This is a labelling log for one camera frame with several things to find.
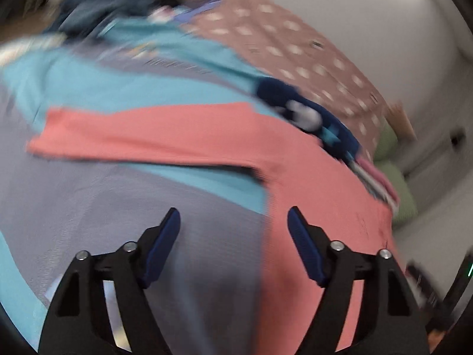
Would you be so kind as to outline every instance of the blue gripper pad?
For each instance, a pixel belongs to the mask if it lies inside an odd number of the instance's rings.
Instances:
[[[154,241],[145,259],[145,268],[141,281],[143,288],[148,288],[152,282],[158,280],[163,270],[171,248],[176,241],[181,229],[181,215],[177,209],[171,209],[163,220],[164,226],[160,226],[161,232]]]
[[[327,277],[323,273],[323,256],[307,232],[307,222],[301,218],[298,211],[296,207],[292,207],[288,212],[289,233],[306,268],[307,275],[319,286],[324,287]]]

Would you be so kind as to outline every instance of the pink cloth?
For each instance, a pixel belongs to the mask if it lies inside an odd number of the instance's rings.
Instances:
[[[140,108],[114,114],[52,109],[28,151],[68,159],[251,167],[268,190],[258,355],[294,354],[322,289],[304,269],[287,227],[297,205],[310,224],[360,252],[393,249],[391,211],[318,139],[247,103]],[[351,344],[362,284],[353,288],[339,348]]]
[[[386,175],[382,173],[379,169],[377,169],[371,161],[366,160],[362,156],[358,156],[356,158],[356,162],[361,168],[363,168],[366,172],[368,172],[373,179],[375,179],[378,183],[380,183],[391,195],[391,197],[396,202],[396,204],[399,205],[399,202],[401,201],[401,199],[399,198],[399,195],[397,194],[396,189],[393,187],[393,185],[391,184],[389,179],[386,177]]]
[[[337,116],[371,160],[385,101],[327,38],[271,0],[223,0],[194,17],[192,33],[232,48]]]

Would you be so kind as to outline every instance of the polka dot fabric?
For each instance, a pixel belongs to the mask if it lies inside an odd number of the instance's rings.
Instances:
[[[330,41],[271,0],[224,0],[195,16],[192,31],[234,49],[264,73],[296,86],[350,129],[371,159],[385,101]]]

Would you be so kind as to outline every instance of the light blue cloth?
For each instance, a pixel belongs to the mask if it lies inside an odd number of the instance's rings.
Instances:
[[[28,287],[11,256],[0,232],[0,301],[23,338],[38,349],[39,337],[46,319],[46,307]]]
[[[36,132],[43,130],[51,106],[112,113],[155,105],[245,101],[259,113],[276,116],[257,99],[221,85],[104,68],[65,49],[28,53],[4,68],[3,80],[13,92],[17,108]],[[249,175],[212,168],[133,165],[265,213],[265,190]]]
[[[244,62],[230,48],[216,41],[184,33],[173,22],[151,23],[141,18],[116,19],[99,37],[129,46],[157,49],[170,59],[204,67],[243,91],[255,94],[259,79],[266,74]]]

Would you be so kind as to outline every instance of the blue fabric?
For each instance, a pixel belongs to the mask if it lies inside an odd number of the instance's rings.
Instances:
[[[320,138],[323,149],[335,159],[349,164],[356,157],[359,142],[349,129],[323,106],[301,96],[295,87],[275,78],[262,78],[256,89],[256,95],[271,107],[282,109],[281,115],[291,121],[295,116],[294,111],[289,109],[290,105],[288,106],[291,101],[317,111],[322,117],[322,126],[308,133]]]
[[[35,51],[3,70],[5,85],[17,108],[36,132],[41,132],[51,106],[68,106],[103,113],[155,105],[249,102],[259,113],[276,116],[257,99],[208,82],[136,74],[100,67],[64,49]],[[180,183],[200,188],[254,212],[264,214],[266,192],[249,175],[202,167],[130,164]]]
[[[96,36],[115,17],[147,16],[155,0],[64,0],[48,32]]]
[[[0,301],[23,338],[37,350],[46,307],[21,276],[1,232],[0,263]]]
[[[151,23],[141,18],[116,19],[99,36],[122,45],[156,49],[166,58],[204,67],[250,94],[255,94],[259,80],[267,76],[240,59],[230,48],[216,41],[184,33],[173,22]]]

